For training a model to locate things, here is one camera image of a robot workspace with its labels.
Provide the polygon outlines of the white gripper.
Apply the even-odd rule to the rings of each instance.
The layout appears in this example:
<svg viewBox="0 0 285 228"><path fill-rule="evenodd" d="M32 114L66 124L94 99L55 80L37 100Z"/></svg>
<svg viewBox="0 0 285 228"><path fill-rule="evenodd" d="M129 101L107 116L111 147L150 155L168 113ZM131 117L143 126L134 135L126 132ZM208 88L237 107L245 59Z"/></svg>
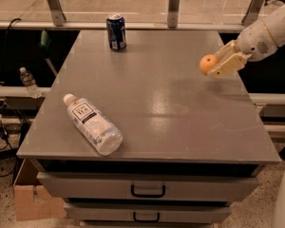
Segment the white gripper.
<svg viewBox="0 0 285 228"><path fill-rule="evenodd" d="M250 62L261 61L276 53L278 45L263 20L245 28L237 40L231 40L215 53L218 64L207 75L222 78L235 74Z"/></svg>

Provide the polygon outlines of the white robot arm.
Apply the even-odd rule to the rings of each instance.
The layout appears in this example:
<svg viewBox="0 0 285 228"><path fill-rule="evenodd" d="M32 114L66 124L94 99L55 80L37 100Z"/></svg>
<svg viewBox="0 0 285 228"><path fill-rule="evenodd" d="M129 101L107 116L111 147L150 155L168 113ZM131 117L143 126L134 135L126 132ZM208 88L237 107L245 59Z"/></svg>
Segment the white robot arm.
<svg viewBox="0 0 285 228"><path fill-rule="evenodd" d="M285 45L285 4L264 19L246 27L213 55L204 56L200 71L213 78L235 74L248 61L258 62L275 54ZM279 152L285 160L285 146ZM285 171L279 186L271 228L285 228Z"/></svg>

